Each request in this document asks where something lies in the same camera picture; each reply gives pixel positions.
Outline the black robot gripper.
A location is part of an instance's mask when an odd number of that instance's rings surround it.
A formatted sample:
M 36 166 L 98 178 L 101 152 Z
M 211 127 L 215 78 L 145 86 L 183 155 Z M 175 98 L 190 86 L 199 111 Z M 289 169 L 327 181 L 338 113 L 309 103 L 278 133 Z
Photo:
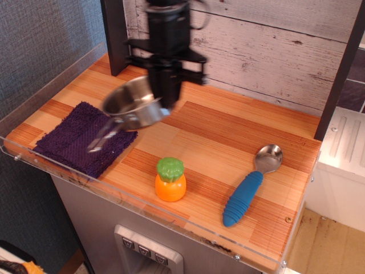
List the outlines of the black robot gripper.
M 128 61 L 148 69 L 155 99 L 162 99 L 165 108 L 174 108 L 180 97 L 181 81 L 207 83 L 207 59 L 190 48 L 189 8 L 146 8 L 145 12 L 149 38 L 127 41 Z

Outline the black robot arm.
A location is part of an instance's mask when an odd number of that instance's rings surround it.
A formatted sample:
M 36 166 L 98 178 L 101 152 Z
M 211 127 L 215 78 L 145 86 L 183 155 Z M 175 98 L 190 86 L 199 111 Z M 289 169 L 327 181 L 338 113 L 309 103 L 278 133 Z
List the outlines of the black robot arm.
M 162 107 L 173 109 L 182 82 L 206 84 L 207 58 L 190 47 L 189 1 L 148 1 L 149 38 L 129 39 L 130 64 L 148 71 L 154 98 Z

